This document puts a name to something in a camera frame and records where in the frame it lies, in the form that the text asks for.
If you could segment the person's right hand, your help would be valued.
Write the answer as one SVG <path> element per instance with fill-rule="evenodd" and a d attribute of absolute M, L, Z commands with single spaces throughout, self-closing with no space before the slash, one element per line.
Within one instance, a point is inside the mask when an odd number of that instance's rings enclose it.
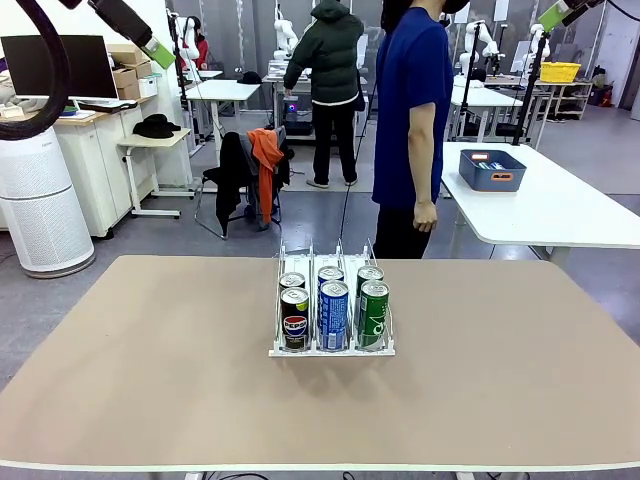
<path fill-rule="evenodd" d="M 432 201 L 417 201 L 414 206 L 413 226 L 421 233 L 431 232 L 437 226 L 438 214 Z"/>

